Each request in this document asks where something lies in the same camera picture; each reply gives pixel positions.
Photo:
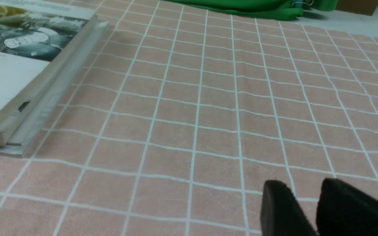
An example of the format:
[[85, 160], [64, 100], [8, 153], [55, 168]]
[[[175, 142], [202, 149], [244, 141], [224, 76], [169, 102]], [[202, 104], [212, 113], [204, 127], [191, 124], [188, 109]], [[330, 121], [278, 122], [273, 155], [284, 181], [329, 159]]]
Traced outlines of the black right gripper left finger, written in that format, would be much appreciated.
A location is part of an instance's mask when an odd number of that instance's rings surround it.
[[261, 229], [263, 236], [317, 235], [290, 188], [278, 180], [264, 183]]

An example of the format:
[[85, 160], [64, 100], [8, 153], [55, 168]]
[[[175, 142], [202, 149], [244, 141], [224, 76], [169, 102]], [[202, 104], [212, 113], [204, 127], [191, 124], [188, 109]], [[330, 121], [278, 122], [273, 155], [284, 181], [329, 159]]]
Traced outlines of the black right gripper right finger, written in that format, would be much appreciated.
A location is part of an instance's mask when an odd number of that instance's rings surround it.
[[345, 181], [326, 178], [316, 225], [321, 236], [378, 236], [378, 200]]

